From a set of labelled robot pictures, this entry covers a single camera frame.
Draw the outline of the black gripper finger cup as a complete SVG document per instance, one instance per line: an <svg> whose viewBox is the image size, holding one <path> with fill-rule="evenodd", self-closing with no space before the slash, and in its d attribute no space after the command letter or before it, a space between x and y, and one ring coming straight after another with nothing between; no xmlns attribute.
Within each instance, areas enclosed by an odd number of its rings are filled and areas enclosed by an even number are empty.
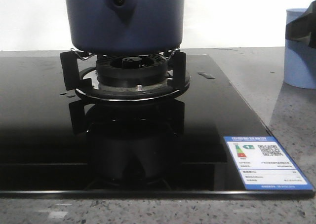
<svg viewBox="0 0 316 224"><path fill-rule="evenodd" d="M316 47L316 1L297 19L286 24L285 38L302 42L310 48Z"/></svg>

